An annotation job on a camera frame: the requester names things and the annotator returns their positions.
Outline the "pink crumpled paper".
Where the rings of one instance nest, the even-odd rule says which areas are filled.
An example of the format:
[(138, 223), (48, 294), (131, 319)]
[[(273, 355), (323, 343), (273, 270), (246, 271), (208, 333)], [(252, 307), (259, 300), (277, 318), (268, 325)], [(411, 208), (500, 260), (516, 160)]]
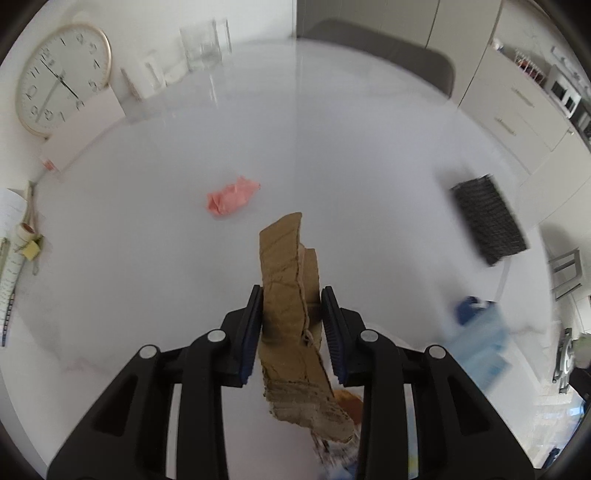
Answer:
[(206, 209), (216, 217), (228, 216), (242, 209), (260, 189), (259, 182), (238, 177), (235, 183), (206, 195)]

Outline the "metal frame stool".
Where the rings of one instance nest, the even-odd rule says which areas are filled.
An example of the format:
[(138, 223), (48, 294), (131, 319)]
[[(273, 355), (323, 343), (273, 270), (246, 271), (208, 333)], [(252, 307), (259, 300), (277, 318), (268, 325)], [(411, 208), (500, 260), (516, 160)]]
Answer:
[(582, 286), (583, 267), (578, 248), (552, 258), (549, 267), (553, 282), (552, 294), (556, 301)]

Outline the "blue plastic bag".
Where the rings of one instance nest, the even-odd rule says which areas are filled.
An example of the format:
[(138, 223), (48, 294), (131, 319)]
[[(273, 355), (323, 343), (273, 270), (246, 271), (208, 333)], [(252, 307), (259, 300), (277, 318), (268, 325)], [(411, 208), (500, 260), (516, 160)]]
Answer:
[(489, 390), (507, 370), (503, 357), (509, 332), (496, 302), (469, 296), (455, 308), (460, 332), (445, 348), (483, 391)]

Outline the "grey dining chair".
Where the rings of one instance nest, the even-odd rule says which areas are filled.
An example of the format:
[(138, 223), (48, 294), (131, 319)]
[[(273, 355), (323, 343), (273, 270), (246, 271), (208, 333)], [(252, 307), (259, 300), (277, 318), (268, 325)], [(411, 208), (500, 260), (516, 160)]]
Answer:
[(448, 98), (455, 85), (455, 68), (445, 54), (361, 25), (326, 19), (301, 35), (307, 40), (341, 45), (398, 65), (434, 86)]

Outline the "clear glass cup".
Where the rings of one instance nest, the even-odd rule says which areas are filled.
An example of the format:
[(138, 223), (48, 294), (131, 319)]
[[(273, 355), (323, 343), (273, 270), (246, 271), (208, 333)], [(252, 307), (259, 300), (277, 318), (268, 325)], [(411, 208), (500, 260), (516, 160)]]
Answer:
[(181, 27), (180, 39), (189, 72), (211, 69), (232, 52), (226, 19), (212, 19)]

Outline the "round white wall clock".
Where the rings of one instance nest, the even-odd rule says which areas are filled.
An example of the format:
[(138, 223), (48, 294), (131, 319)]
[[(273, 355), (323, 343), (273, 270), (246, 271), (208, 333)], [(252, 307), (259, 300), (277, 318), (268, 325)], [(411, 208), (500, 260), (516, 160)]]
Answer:
[(31, 54), (17, 84), (15, 107), (23, 127), (50, 137), (109, 83), (112, 48), (106, 34), (85, 23), (63, 26)]

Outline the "paper stack with pens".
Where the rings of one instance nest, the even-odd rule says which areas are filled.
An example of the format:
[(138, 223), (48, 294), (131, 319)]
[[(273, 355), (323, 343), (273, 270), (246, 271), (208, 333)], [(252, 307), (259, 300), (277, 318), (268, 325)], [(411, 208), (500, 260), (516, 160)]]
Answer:
[(21, 192), (1, 191), (1, 347), (7, 344), (16, 285), (27, 261), (26, 249), (38, 238), (34, 223), (34, 184)]

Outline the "microwave oven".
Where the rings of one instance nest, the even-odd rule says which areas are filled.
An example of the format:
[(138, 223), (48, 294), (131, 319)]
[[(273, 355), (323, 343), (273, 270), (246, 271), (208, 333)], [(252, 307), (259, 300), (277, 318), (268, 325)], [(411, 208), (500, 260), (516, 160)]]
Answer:
[(583, 139), (590, 143), (590, 103), (583, 99), (557, 65), (551, 67), (544, 89)]

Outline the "stroller with blue bag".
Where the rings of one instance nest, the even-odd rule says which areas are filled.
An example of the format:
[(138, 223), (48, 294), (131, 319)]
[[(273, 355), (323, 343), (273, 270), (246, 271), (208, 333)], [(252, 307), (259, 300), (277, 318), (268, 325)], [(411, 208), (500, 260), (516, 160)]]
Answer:
[(581, 334), (577, 339), (571, 328), (565, 328), (559, 339), (556, 363), (552, 382), (558, 385), (558, 392), (566, 394), (569, 390), (570, 374), (575, 368), (586, 369), (590, 366), (590, 335)]

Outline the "torn brown red cardboard box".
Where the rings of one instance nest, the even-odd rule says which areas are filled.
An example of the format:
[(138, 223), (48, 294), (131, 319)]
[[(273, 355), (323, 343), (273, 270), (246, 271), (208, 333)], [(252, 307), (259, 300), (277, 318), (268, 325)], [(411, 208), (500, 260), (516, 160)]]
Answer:
[(346, 443), (355, 424), (335, 399), (320, 354), (318, 257), (301, 243), (302, 218), (300, 212), (287, 214), (259, 233), (264, 396), (277, 420), (307, 428), (318, 438)]

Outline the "white drawer cabinet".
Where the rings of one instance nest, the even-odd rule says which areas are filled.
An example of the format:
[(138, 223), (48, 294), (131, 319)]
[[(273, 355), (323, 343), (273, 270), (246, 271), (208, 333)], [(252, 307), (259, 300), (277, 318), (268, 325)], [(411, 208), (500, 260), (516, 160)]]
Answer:
[(485, 50), (460, 108), (515, 158), (520, 208), (545, 220), (590, 179), (590, 153), (543, 89), (492, 47)]

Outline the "black mesh pad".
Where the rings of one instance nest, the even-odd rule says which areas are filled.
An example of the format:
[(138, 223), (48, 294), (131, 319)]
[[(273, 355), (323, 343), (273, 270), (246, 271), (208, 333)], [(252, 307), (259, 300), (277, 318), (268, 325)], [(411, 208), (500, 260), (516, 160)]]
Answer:
[(491, 175), (458, 183), (452, 197), (481, 258), (490, 267), (529, 245)]

